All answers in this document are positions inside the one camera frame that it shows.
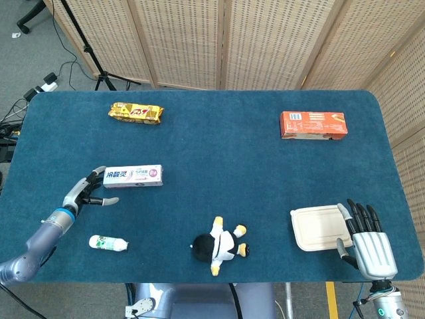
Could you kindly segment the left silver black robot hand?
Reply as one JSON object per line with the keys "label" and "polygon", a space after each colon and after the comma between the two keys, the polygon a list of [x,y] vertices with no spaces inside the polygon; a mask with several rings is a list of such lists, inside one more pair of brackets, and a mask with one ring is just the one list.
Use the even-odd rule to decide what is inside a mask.
{"label": "left silver black robot hand", "polygon": [[120,200],[118,197],[92,197],[93,190],[101,186],[102,174],[105,170],[106,166],[97,167],[87,177],[78,181],[64,197],[62,206],[78,216],[83,205],[109,206],[116,204]]}

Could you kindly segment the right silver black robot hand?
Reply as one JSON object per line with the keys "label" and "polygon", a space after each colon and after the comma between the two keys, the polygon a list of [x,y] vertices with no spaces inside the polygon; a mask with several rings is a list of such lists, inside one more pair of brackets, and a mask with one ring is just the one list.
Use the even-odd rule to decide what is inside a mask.
{"label": "right silver black robot hand", "polygon": [[343,240],[336,240],[337,251],[342,260],[353,266],[369,281],[391,280],[398,273],[396,261],[387,234],[375,209],[347,200],[349,208],[337,204],[343,217],[355,255],[346,250]]}

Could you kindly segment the white toothpaste box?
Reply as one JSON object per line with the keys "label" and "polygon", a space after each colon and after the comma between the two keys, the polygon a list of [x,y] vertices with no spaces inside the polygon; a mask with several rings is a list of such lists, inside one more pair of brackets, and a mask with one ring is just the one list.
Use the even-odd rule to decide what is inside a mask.
{"label": "white toothpaste box", "polygon": [[153,187],[162,185],[162,165],[107,167],[104,172],[103,186],[105,188]]}

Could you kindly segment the orange cardboard box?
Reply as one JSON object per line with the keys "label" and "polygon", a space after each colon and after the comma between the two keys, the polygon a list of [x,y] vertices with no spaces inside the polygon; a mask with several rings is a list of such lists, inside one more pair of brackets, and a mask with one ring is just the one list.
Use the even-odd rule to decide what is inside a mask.
{"label": "orange cardboard box", "polygon": [[344,113],[283,111],[280,132],[287,140],[341,140],[348,129]]}

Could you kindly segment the small white bottle green label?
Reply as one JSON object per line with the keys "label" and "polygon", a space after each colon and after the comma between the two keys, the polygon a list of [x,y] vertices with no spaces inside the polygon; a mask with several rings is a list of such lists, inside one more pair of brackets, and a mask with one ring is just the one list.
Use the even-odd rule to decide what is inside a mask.
{"label": "small white bottle green label", "polygon": [[122,252],[128,249],[128,242],[121,238],[92,235],[88,242],[93,249]]}

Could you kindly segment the beige takeaway food container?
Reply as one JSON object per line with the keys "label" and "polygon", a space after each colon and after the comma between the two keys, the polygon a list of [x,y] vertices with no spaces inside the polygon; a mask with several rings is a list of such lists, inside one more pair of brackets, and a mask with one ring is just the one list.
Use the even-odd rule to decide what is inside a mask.
{"label": "beige takeaway food container", "polygon": [[344,247],[352,247],[345,220],[336,205],[306,207],[290,211],[298,247],[306,252],[337,248],[337,239]]}

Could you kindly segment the metal table leg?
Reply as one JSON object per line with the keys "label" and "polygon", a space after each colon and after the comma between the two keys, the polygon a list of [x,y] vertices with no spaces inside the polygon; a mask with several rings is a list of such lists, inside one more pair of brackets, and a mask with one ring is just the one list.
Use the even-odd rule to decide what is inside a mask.
{"label": "metal table leg", "polygon": [[286,318],[294,319],[293,302],[292,302],[292,286],[290,282],[285,283],[286,294]]}

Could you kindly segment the yellow biscuit packet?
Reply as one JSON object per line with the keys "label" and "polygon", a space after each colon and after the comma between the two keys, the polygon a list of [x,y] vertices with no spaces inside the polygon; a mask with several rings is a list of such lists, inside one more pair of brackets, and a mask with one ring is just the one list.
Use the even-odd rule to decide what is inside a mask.
{"label": "yellow biscuit packet", "polygon": [[164,108],[156,105],[115,102],[108,115],[122,122],[157,125],[161,123],[163,111]]}

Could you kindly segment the white power strip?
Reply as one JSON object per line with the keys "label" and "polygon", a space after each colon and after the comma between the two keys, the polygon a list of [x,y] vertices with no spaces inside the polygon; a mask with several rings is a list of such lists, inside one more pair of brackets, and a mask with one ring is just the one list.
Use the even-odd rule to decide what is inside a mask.
{"label": "white power strip", "polygon": [[44,84],[42,86],[35,86],[35,91],[37,93],[40,92],[52,92],[58,88],[57,84],[57,75],[55,73],[50,72],[44,78]]}

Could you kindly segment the black tripod stand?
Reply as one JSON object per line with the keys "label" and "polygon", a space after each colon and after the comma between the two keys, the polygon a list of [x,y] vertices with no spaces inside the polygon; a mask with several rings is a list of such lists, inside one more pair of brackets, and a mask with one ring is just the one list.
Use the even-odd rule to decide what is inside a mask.
{"label": "black tripod stand", "polygon": [[76,29],[80,39],[83,42],[83,52],[84,53],[88,53],[90,55],[90,58],[92,59],[92,61],[94,62],[96,68],[98,69],[99,75],[97,77],[97,81],[96,81],[96,86],[95,86],[95,91],[97,91],[100,87],[100,84],[102,82],[105,82],[107,87],[109,88],[109,90],[111,91],[116,91],[116,87],[113,85],[113,83],[111,82],[110,78],[115,78],[118,80],[122,80],[126,82],[126,90],[129,90],[131,84],[136,84],[136,85],[141,85],[140,82],[135,81],[135,80],[131,80],[129,78],[124,78],[122,76],[118,76],[116,74],[112,74],[110,72],[107,72],[106,70],[104,70],[99,62],[99,60],[97,59],[97,56],[95,55],[92,46],[90,45],[90,43],[88,42],[87,38],[85,37],[84,33],[82,32],[82,29],[80,28],[80,25],[78,24],[78,21],[76,20],[76,17],[74,16],[73,12],[71,11],[68,3],[66,2],[66,0],[60,0],[62,6],[64,7],[66,14],[68,15],[68,17],[70,18],[70,20],[72,21],[72,24],[74,25],[74,28]]}

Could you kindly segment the blue felt table cover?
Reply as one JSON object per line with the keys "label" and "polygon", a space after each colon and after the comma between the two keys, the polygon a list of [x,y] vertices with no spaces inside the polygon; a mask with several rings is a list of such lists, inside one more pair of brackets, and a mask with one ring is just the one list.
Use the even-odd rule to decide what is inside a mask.
{"label": "blue felt table cover", "polygon": [[[122,122],[115,102],[164,108],[161,123]],[[340,112],[341,140],[282,139],[283,111]],[[0,263],[26,241],[75,183],[105,166],[159,164],[160,187],[94,191],[115,205],[83,206],[38,282],[360,281],[337,251],[305,252],[290,211],[347,199],[371,205],[387,233],[398,280],[418,278],[422,251],[377,99],[365,90],[89,91],[36,95],[0,194]],[[247,227],[250,253],[218,276],[191,244],[221,216]],[[126,251],[93,249],[92,235],[121,238]]]}

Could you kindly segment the penguin plush toy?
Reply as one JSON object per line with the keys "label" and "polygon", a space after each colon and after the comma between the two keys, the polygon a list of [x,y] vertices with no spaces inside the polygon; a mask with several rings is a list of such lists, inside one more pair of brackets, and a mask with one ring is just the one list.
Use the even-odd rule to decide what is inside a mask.
{"label": "penguin plush toy", "polygon": [[190,246],[192,254],[198,261],[208,263],[211,274],[218,276],[224,261],[231,261],[237,255],[243,258],[249,255],[249,245],[238,241],[246,232],[244,224],[238,224],[233,231],[225,231],[223,218],[216,216],[210,232],[193,240]]}

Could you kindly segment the grey robot torso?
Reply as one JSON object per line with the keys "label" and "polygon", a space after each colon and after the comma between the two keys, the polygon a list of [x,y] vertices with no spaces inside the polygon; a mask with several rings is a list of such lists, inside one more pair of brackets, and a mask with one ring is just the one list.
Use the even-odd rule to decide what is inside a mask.
{"label": "grey robot torso", "polygon": [[135,285],[125,319],[276,319],[271,283]]}

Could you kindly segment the black office chair base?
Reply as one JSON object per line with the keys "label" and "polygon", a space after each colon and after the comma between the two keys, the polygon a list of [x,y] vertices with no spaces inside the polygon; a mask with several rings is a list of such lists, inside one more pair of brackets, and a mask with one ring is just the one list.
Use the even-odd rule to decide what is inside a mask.
{"label": "black office chair base", "polygon": [[44,0],[38,0],[37,4],[32,9],[16,22],[19,30],[24,34],[30,33],[30,29],[25,24],[34,19],[45,8],[46,4],[44,3]]}

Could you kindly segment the wicker folding screen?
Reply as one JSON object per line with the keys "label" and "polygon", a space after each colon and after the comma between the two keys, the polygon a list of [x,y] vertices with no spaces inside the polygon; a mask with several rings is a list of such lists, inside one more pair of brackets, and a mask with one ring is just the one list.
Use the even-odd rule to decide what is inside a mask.
{"label": "wicker folding screen", "polygon": [[372,92],[425,253],[425,0],[43,1],[93,75]]}

